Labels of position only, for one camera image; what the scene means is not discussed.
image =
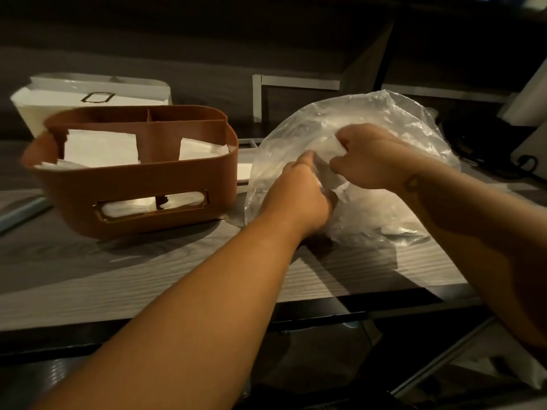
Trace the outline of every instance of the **right arm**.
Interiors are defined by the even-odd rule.
[[[547,210],[414,151],[371,124],[337,134],[333,171],[397,194],[483,301],[547,365]]]

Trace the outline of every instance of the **plastic wrap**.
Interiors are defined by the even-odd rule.
[[[319,181],[339,199],[325,227],[333,241],[352,246],[383,241],[408,245],[427,238],[425,228],[398,196],[386,190],[364,190],[329,171],[330,159],[346,152],[335,134],[352,123],[378,125],[418,151],[459,168],[459,160],[442,139],[429,111],[412,99],[386,90],[326,99],[288,117],[258,147],[245,201],[246,224],[257,216],[285,164],[312,149],[318,155],[315,172]]]

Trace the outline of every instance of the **hand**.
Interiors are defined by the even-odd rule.
[[[314,154],[306,151],[285,165],[260,208],[260,217],[288,226],[301,240],[324,227],[338,202],[331,190],[322,192],[312,170]]]
[[[371,123],[348,125],[336,137],[347,154],[331,159],[330,169],[361,188],[393,191],[422,160],[405,142]]]

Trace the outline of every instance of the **person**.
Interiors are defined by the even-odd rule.
[[[348,152],[333,158],[331,169],[405,201],[484,303],[547,365],[544,209],[423,156],[379,127],[350,125],[337,137]],[[288,164],[256,220],[150,303],[35,409],[231,408],[292,255],[336,205],[332,192],[322,193],[312,163],[306,152]]]

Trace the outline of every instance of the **forearm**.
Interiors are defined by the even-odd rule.
[[[37,408],[231,408],[299,242],[290,225],[256,219]]]
[[[392,191],[516,336],[547,346],[545,211],[431,158],[405,170]]]

